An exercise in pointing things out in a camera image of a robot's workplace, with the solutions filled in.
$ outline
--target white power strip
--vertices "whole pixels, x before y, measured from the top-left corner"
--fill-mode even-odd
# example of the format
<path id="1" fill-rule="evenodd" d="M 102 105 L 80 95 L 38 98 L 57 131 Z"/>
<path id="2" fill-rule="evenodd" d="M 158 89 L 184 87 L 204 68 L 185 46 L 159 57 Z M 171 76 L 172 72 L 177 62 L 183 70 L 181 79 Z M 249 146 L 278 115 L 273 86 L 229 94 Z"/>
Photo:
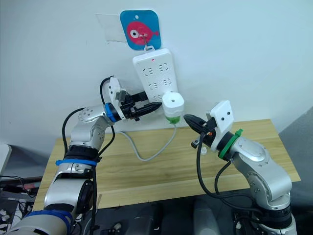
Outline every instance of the white power strip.
<path id="1" fill-rule="evenodd" d="M 166 92 L 177 92 L 173 58 L 166 48 L 133 58 L 133 64 L 150 102 L 162 102 Z"/>

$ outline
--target robotic arm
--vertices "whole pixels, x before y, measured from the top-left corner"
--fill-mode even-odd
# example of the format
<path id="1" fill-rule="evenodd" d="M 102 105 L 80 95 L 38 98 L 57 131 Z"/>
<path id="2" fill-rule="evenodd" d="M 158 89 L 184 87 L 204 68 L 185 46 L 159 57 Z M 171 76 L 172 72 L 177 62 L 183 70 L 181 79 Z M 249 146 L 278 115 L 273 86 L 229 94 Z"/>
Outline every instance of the robotic arm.
<path id="1" fill-rule="evenodd" d="M 271 235 L 296 235 L 295 219 L 291 214 L 291 180 L 285 170 L 275 163 L 261 144 L 241 137 L 242 130 L 230 133 L 234 121 L 229 101 L 222 101 L 207 113 L 208 121 L 194 115 L 185 115 L 187 124 L 203 135 L 203 143 L 219 157 L 231 160 L 246 178 L 250 191 L 263 215 L 259 227 Z M 199 139 L 192 142 L 196 148 Z"/>
<path id="2" fill-rule="evenodd" d="M 110 78 L 111 103 L 84 108 L 71 133 L 68 151 L 58 160 L 57 172 L 45 196 L 45 207 L 34 211 L 13 227 L 9 235 L 69 235 L 74 219 L 93 205 L 95 167 L 101 160 L 105 130 L 119 120 L 135 119 L 162 104 L 149 103 L 136 108 L 135 103 L 147 98 L 144 92 L 128 94 L 118 80 Z"/>

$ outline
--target blue strap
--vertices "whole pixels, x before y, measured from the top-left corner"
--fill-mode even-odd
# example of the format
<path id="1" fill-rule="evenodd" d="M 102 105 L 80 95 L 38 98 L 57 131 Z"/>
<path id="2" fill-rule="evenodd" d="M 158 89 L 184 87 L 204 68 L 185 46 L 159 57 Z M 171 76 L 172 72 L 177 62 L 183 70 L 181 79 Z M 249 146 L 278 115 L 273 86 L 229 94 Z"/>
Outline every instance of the blue strap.
<path id="1" fill-rule="evenodd" d="M 47 214 L 47 215 L 52 215 L 55 217 L 60 218 L 63 220 L 67 227 L 67 234 L 70 234 L 70 226 L 73 223 L 73 217 L 72 215 L 67 212 L 67 211 L 58 211 L 58 210 L 42 210 L 42 211 L 34 211 L 28 214 L 26 217 L 34 216 L 34 215 L 42 215 L 42 214 Z"/>
<path id="2" fill-rule="evenodd" d="M 105 107 L 106 107 L 106 114 L 107 114 L 107 117 L 112 121 L 112 122 L 117 122 L 113 113 L 111 112 L 111 109 L 109 107 L 109 104 L 106 103 L 105 104 Z"/>
<path id="3" fill-rule="evenodd" d="M 64 159 L 64 160 L 57 160 L 55 162 L 56 165 L 60 165 L 62 163 L 81 163 L 87 165 L 97 165 L 97 162 L 90 161 L 90 160 L 83 160 L 83 159 Z"/>

